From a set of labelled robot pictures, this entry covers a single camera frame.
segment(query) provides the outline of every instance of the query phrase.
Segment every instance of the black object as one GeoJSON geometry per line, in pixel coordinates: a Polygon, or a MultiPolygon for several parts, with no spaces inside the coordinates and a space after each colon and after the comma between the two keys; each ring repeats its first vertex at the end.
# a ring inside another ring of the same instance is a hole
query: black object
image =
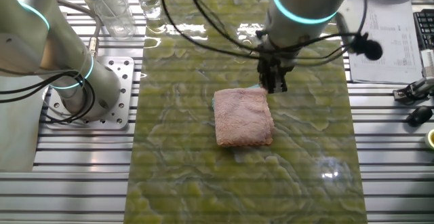
{"type": "Polygon", "coordinates": [[[417,127],[427,122],[433,116],[433,111],[428,106],[421,106],[411,113],[406,122],[411,127],[417,127]]]}
{"type": "Polygon", "coordinates": [[[421,50],[434,48],[434,10],[414,13],[414,22],[421,50]]]}
{"type": "Polygon", "coordinates": [[[381,45],[377,41],[368,40],[367,33],[361,37],[356,37],[351,47],[357,55],[365,54],[366,58],[370,60],[378,60],[382,56],[381,45]]]}

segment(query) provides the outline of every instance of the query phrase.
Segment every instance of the blue cloth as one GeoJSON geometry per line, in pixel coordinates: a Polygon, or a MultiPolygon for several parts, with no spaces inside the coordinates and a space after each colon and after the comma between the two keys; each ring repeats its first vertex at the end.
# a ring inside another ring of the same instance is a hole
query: blue cloth
{"type": "MultiPolygon", "coordinates": [[[[256,84],[255,86],[251,86],[249,88],[260,88],[260,86],[256,84]]],[[[212,110],[214,110],[214,98],[212,98],[212,110]]]]}

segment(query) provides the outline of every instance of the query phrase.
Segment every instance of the cyan led ring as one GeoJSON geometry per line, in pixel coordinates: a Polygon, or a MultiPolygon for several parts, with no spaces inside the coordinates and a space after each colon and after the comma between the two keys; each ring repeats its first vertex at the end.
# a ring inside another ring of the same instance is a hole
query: cyan led ring
{"type": "MultiPolygon", "coordinates": [[[[92,58],[92,63],[90,64],[89,72],[87,72],[87,75],[84,77],[84,79],[87,79],[90,76],[90,73],[92,73],[92,70],[94,69],[94,57],[91,55],[91,58],[92,58]]],[[[50,85],[50,86],[52,88],[55,88],[55,89],[70,89],[70,88],[75,88],[79,84],[81,84],[81,82],[77,82],[76,84],[71,85],[69,87],[65,87],[65,88],[58,88],[58,87],[55,87],[55,86],[52,86],[52,85],[50,85]]]]}
{"type": "Polygon", "coordinates": [[[273,0],[277,9],[286,17],[288,17],[289,19],[295,21],[295,22],[299,22],[302,24],[321,24],[324,23],[330,19],[333,18],[333,16],[335,16],[338,12],[336,11],[334,14],[332,14],[331,16],[325,17],[325,18],[321,18],[321,19],[309,19],[309,18],[303,18],[300,16],[297,16],[291,12],[289,12],[280,2],[280,0],[273,0]]]}
{"type": "Polygon", "coordinates": [[[36,15],[38,15],[47,25],[48,30],[50,30],[50,24],[48,24],[48,20],[45,18],[45,16],[43,16],[39,11],[37,11],[35,8],[33,8],[30,5],[27,5],[26,3],[20,2],[21,6],[23,8],[25,8],[26,10],[32,11],[33,13],[35,13],[36,15]]]}

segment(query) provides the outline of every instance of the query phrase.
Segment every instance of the black cable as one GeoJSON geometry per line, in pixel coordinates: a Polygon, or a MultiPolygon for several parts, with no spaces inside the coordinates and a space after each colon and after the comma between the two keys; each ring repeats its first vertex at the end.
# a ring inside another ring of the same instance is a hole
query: black cable
{"type": "Polygon", "coordinates": [[[61,77],[64,77],[66,75],[70,75],[72,73],[76,74],[77,72],[67,71],[67,72],[64,72],[64,73],[61,73],[61,74],[58,74],[58,75],[54,75],[54,76],[52,76],[52,77],[50,77],[50,78],[48,78],[46,80],[43,80],[43,81],[41,81],[39,83],[36,83],[34,85],[31,85],[31,86],[28,86],[26,88],[20,88],[20,89],[17,89],[17,90],[9,90],[9,91],[0,91],[0,94],[15,94],[15,93],[19,93],[19,92],[25,92],[27,90],[30,90],[30,89],[33,89],[33,88],[37,88],[39,86],[45,87],[45,86],[49,85],[50,83],[56,81],[57,79],[59,79],[61,77]]]}
{"type": "Polygon", "coordinates": [[[31,86],[29,86],[27,88],[21,88],[21,89],[18,89],[18,90],[10,90],[10,91],[2,91],[0,94],[14,94],[14,93],[17,93],[17,92],[23,92],[23,91],[30,90],[32,88],[36,88],[32,92],[29,92],[28,94],[25,94],[23,96],[19,96],[19,97],[16,97],[16,98],[9,98],[9,99],[0,100],[0,103],[16,102],[16,101],[28,98],[29,96],[32,96],[33,94],[35,94],[38,91],[42,90],[44,87],[48,86],[53,81],[56,81],[57,79],[60,79],[61,77],[64,77],[66,75],[72,76],[72,75],[74,75],[74,72],[73,71],[69,71],[69,72],[66,72],[66,73],[61,73],[59,75],[55,75],[53,77],[50,77],[50,78],[46,79],[45,81],[42,81],[42,82],[40,82],[38,84],[35,84],[35,85],[31,85],[31,86]]]}
{"type": "Polygon", "coordinates": [[[215,23],[213,23],[213,21],[210,19],[210,17],[204,12],[204,10],[201,8],[198,0],[193,0],[193,3],[195,4],[196,8],[201,12],[202,16],[208,21],[208,23],[211,24],[211,26],[214,27],[216,29],[216,31],[218,31],[219,34],[221,34],[225,39],[227,39],[231,43],[237,45],[239,48],[247,49],[249,51],[254,51],[254,52],[267,53],[267,54],[276,54],[276,53],[282,53],[282,52],[291,52],[292,50],[297,50],[298,48],[303,48],[303,47],[305,47],[307,45],[311,45],[311,44],[313,44],[315,42],[323,41],[323,40],[331,38],[331,37],[360,36],[359,33],[336,33],[336,34],[331,34],[331,35],[324,36],[324,37],[318,37],[318,38],[315,38],[315,39],[311,39],[311,40],[305,41],[303,43],[298,43],[296,45],[292,45],[292,46],[286,47],[286,48],[280,48],[280,49],[277,49],[277,50],[266,50],[264,48],[251,48],[251,47],[249,47],[247,45],[244,45],[244,44],[239,43],[238,41],[234,40],[227,33],[223,33],[215,25],[215,23]]]}
{"type": "MultiPolygon", "coordinates": [[[[204,12],[204,10],[201,8],[201,6],[199,5],[199,4],[202,4],[202,5],[204,5],[206,8],[207,8],[207,10],[209,10],[212,14],[213,14],[213,16],[219,21],[219,23],[221,24],[221,21],[220,21],[220,19],[218,19],[216,16],[215,16],[215,13],[214,12],[212,12],[203,2],[201,2],[200,0],[193,0],[193,2],[194,2],[194,4],[196,5],[196,7],[197,7],[197,9],[201,12],[201,14],[202,14],[202,16],[208,21],[208,23],[209,24],[211,24],[224,38],[226,38],[226,39],[228,39],[231,43],[234,43],[235,45],[237,45],[239,48],[244,48],[244,49],[247,49],[247,50],[250,50],[250,53],[252,53],[253,51],[256,51],[256,52],[270,52],[270,53],[272,53],[272,54],[275,54],[275,53],[279,53],[279,52],[284,52],[284,51],[287,51],[287,52],[291,52],[292,50],[296,50],[296,49],[298,49],[298,48],[303,48],[303,47],[305,47],[305,46],[307,46],[307,45],[311,45],[311,44],[313,44],[313,43],[315,43],[315,42],[318,42],[318,41],[322,41],[322,40],[324,40],[324,39],[327,39],[327,38],[330,38],[330,37],[337,37],[337,36],[340,36],[340,37],[342,37],[342,36],[348,36],[348,35],[350,35],[350,36],[355,36],[355,37],[360,37],[361,36],[361,30],[362,30],[362,28],[363,28],[363,26],[364,26],[364,24],[365,24],[365,21],[366,21],[366,15],[367,15],[367,10],[368,10],[368,0],[363,0],[363,17],[362,17],[362,20],[361,20],[361,23],[360,23],[360,26],[359,26],[359,29],[357,30],[357,33],[338,33],[338,34],[332,34],[332,35],[328,35],[328,36],[324,36],[324,37],[319,37],[319,38],[316,38],[316,39],[311,39],[311,40],[309,40],[309,41],[306,41],[306,42],[304,42],[304,43],[299,43],[299,44],[296,44],[296,45],[293,45],[293,46],[290,46],[290,47],[286,47],[286,48],[281,48],[281,49],[278,49],[278,50],[264,50],[264,49],[255,49],[255,48],[251,48],[251,47],[249,47],[249,46],[246,46],[246,45],[243,45],[242,43],[239,43],[238,41],[236,41],[236,40],[234,40],[234,39],[232,39],[231,37],[229,37],[229,35],[227,34],[227,33],[223,33],[213,22],[212,22],[212,20],[207,16],[207,14],[204,12]]],[[[351,44],[354,44],[355,43],[355,41],[356,41],[356,38],[354,38],[354,40],[350,43],[350,45],[351,44]]],[[[311,59],[311,60],[317,60],[317,59],[323,59],[323,58],[328,58],[328,57],[330,57],[332,54],[334,54],[334,53],[336,53],[339,49],[341,49],[341,48],[343,48],[344,46],[342,45],[342,46],[340,46],[337,50],[335,50],[335,51],[333,51],[332,53],[330,53],[329,55],[327,55],[327,56],[325,56],[325,57],[299,57],[299,58],[297,58],[297,59],[311,59]]],[[[323,65],[323,64],[327,64],[327,63],[329,63],[329,62],[332,62],[333,60],[336,60],[337,58],[339,58],[340,56],[342,56],[346,51],[348,50],[348,48],[346,48],[343,52],[341,52],[341,53],[339,53],[337,56],[335,56],[335,57],[332,57],[332,58],[330,58],[330,59],[328,59],[328,60],[324,60],[324,61],[321,61],[321,62],[318,62],[318,63],[313,63],[313,64],[302,64],[302,63],[300,63],[299,64],[299,66],[304,66],[304,67],[314,67],[314,66],[319,66],[319,65],[323,65]]]]}
{"type": "MultiPolygon", "coordinates": [[[[350,46],[350,44],[346,44],[346,45],[340,45],[339,48],[336,48],[333,52],[329,53],[327,56],[324,57],[318,57],[315,59],[324,59],[324,58],[329,58],[330,56],[332,56],[333,54],[337,53],[337,51],[342,50],[343,48],[346,48],[350,46]]],[[[312,59],[312,57],[295,57],[294,59],[301,59],[301,60],[308,60],[308,59],[312,59]]]]}
{"type": "Polygon", "coordinates": [[[51,119],[51,121],[44,121],[42,123],[45,123],[45,124],[54,124],[54,123],[63,123],[63,122],[73,122],[73,121],[76,121],[78,119],[81,119],[82,117],[84,117],[85,115],[87,115],[87,113],[89,113],[89,111],[95,105],[95,97],[96,96],[95,96],[95,91],[94,91],[92,85],[90,85],[90,83],[86,79],[84,79],[83,81],[84,81],[84,84],[82,84],[82,86],[88,85],[89,89],[90,89],[90,92],[91,92],[91,95],[92,95],[92,101],[91,101],[89,107],[87,108],[87,110],[84,111],[85,108],[87,107],[87,102],[88,102],[89,98],[87,97],[87,92],[84,91],[83,92],[83,96],[84,96],[83,106],[80,108],[80,110],[78,110],[78,112],[74,113],[73,115],[71,115],[70,117],[65,118],[65,119],[56,119],[54,117],[49,116],[47,113],[42,113],[47,118],[51,119]]]}
{"type": "Polygon", "coordinates": [[[175,24],[175,22],[173,21],[172,17],[170,16],[168,10],[167,10],[167,5],[165,4],[165,0],[161,0],[161,6],[163,7],[163,10],[165,12],[165,15],[167,16],[167,19],[169,20],[170,24],[174,26],[175,30],[180,33],[181,37],[183,37],[184,39],[186,39],[187,41],[190,41],[191,43],[198,45],[201,48],[205,48],[207,50],[211,50],[214,52],[219,52],[221,54],[228,54],[228,55],[232,55],[232,56],[237,56],[237,57],[243,57],[243,58],[250,58],[250,59],[256,59],[259,60],[260,57],[258,56],[250,56],[248,54],[241,54],[241,53],[236,53],[236,52],[230,52],[230,51],[226,51],[226,50],[221,50],[218,48],[214,48],[208,45],[204,45],[202,43],[199,43],[193,39],[191,39],[189,36],[185,35],[175,24]]]}

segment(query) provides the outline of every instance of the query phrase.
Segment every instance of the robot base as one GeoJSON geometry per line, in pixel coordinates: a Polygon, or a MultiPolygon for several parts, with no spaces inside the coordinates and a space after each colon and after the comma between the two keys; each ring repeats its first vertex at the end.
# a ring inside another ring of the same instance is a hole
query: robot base
{"type": "MultiPolygon", "coordinates": [[[[86,116],[69,124],[47,124],[47,127],[52,130],[125,130],[128,126],[128,116],[130,115],[130,100],[132,93],[132,82],[134,75],[134,60],[130,57],[98,57],[100,64],[110,68],[118,76],[121,83],[121,91],[119,91],[119,99],[115,106],[110,109],[99,120],[89,122],[86,116]]],[[[48,100],[51,108],[58,112],[70,114],[67,111],[58,93],[52,89],[51,96],[48,100]]],[[[64,119],[67,116],[61,116],[51,109],[47,110],[47,114],[56,118],[64,119]]]]}

